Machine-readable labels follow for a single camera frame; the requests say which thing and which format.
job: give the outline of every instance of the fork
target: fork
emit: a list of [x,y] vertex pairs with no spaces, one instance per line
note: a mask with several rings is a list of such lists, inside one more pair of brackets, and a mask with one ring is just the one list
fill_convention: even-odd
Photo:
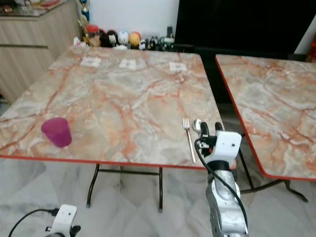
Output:
[[187,136],[188,136],[188,140],[189,140],[189,145],[190,145],[190,150],[191,150],[191,156],[192,156],[192,160],[193,163],[196,163],[196,158],[194,156],[194,151],[193,151],[193,147],[192,147],[192,141],[191,141],[191,136],[190,136],[190,122],[189,122],[189,118],[184,118],[183,119],[183,128],[185,129],[185,131],[187,132]]

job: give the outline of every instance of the plush toy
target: plush toy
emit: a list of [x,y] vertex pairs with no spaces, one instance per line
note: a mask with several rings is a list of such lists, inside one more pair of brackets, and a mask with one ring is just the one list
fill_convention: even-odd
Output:
[[150,50],[155,50],[156,47],[159,45],[159,41],[157,37],[152,37],[151,40],[149,41],[150,44]]
[[139,42],[141,40],[140,33],[132,32],[129,35],[129,43],[132,47],[137,48],[139,46]]
[[146,41],[144,39],[142,39],[141,41],[139,41],[139,47],[140,50],[144,50],[146,48]]
[[114,30],[109,30],[107,35],[109,39],[109,47],[114,47],[119,43],[118,35]]
[[106,47],[108,42],[107,33],[104,30],[99,30],[101,47]]
[[128,44],[128,32],[127,31],[120,31],[118,33],[118,43],[127,45]]

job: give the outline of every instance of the white paper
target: white paper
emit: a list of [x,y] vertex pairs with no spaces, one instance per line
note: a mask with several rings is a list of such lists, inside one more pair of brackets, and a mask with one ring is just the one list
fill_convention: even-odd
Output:
[[186,71],[187,66],[184,63],[169,62],[169,69],[172,72]]
[[101,58],[96,57],[84,57],[81,62],[81,66],[88,66],[88,67],[98,67],[100,65]]
[[119,64],[119,67],[135,70],[136,69],[136,60],[123,58],[121,63]]

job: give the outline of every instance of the figurine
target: figurine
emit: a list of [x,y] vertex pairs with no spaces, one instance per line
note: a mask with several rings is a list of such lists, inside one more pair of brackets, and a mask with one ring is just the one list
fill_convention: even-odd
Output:
[[146,41],[144,39],[142,39],[141,41],[139,41],[139,50],[144,50],[146,49]]
[[159,41],[162,50],[171,49],[174,47],[174,38],[161,37]]
[[109,47],[114,47],[119,43],[118,35],[114,30],[108,31]]
[[129,43],[132,47],[137,48],[139,46],[139,42],[141,40],[140,33],[132,32],[129,35]]
[[87,25],[86,30],[88,32],[90,46],[100,46],[100,32],[97,25]]
[[120,31],[118,33],[118,43],[127,45],[128,44],[128,32],[127,31]]
[[157,37],[152,37],[150,42],[149,42],[149,44],[150,44],[150,49],[151,50],[155,50],[156,46],[158,46],[158,39],[157,39]]
[[108,41],[107,33],[104,30],[99,30],[99,35],[100,35],[101,47],[106,47],[107,41]]
[[174,38],[173,37],[173,32],[172,32],[172,26],[167,27],[167,38]]
[[84,15],[88,22],[90,21],[90,13],[88,7],[90,6],[89,0],[78,0],[78,3],[81,5],[81,13]]

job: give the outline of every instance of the metal table leg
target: metal table leg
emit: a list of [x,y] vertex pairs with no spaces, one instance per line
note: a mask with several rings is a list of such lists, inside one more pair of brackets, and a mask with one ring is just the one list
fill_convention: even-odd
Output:
[[162,167],[159,168],[159,213],[162,213]]
[[244,158],[243,158],[243,155],[242,155],[242,152],[241,152],[240,148],[239,148],[238,154],[239,154],[239,156],[240,156],[243,169],[244,169],[245,172],[246,172],[246,176],[247,176],[247,179],[248,179],[248,183],[249,183],[250,187],[253,189],[252,179],[251,179],[251,177],[250,177],[250,174],[249,174],[249,171],[248,171],[246,162],[245,162],[245,160],[244,160]]
[[284,180],[284,183],[285,183],[285,186],[286,186],[286,189],[290,192],[290,193],[293,193],[295,194],[300,200],[302,200],[303,202],[308,202],[308,199],[301,193],[299,193],[298,191],[295,191],[293,189],[291,189],[290,187],[290,180]]
[[95,166],[94,175],[93,175],[93,178],[92,178],[92,181],[91,181],[91,184],[90,184],[90,187],[89,187],[89,191],[88,191],[88,199],[87,199],[87,204],[86,204],[87,208],[90,208],[90,206],[91,206],[90,205],[91,195],[92,195],[92,191],[93,191],[93,186],[94,186],[95,180],[97,179],[97,176],[98,176],[98,173],[99,173],[99,169],[100,169],[100,164],[97,164]]
[[86,207],[89,208],[91,206],[91,195],[93,191],[94,183],[97,179],[99,172],[107,172],[107,173],[120,173],[120,174],[141,174],[141,175],[158,175],[159,176],[159,209],[158,211],[162,212],[162,198],[163,198],[163,192],[162,192],[162,167],[159,167],[159,173],[155,172],[144,172],[144,171],[131,171],[131,170],[123,170],[122,166],[120,167],[120,170],[116,169],[100,169],[100,164],[97,164],[95,167],[94,175],[90,184],[90,188],[88,191],[88,199]]
[[272,182],[270,182],[270,183],[267,183],[267,184],[264,184],[264,185],[261,185],[261,186],[255,188],[255,187],[253,186],[253,182],[252,182],[251,176],[250,176],[250,174],[249,174],[249,171],[248,171],[248,168],[247,168],[247,164],[246,164],[246,162],[245,162],[245,160],[244,160],[244,158],[243,158],[243,155],[242,155],[240,149],[239,149],[238,153],[239,153],[239,156],[240,156],[240,159],[241,159],[243,168],[244,168],[244,170],[245,170],[245,173],[246,173],[246,176],[247,176],[249,185],[250,185],[250,189],[241,190],[241,191],[240,191],[241,194],[249,194],[249,193],[258,192],[258,191],[267,189],[267,188],[269,188],[269,187],[272,187],[272,186],[274,186],[274,185],[277,185],[277,184],[283,182],[283,183],[285,184],[285,186],[286,186],[286,189],[287,189],[289,192],[295,194],[295,195],[296,195],[299,199],[301,199],[303,202],[308,202],[308,199],[307,199],[303,194],[301,194],[301,193],[299,193],[298,191],[295,191],[295,190],[293,190],[293,189],[290,188],[290,181],[289,181],[289,180],[277,179],[277,180],[274,180],[274,181],[272,181]]

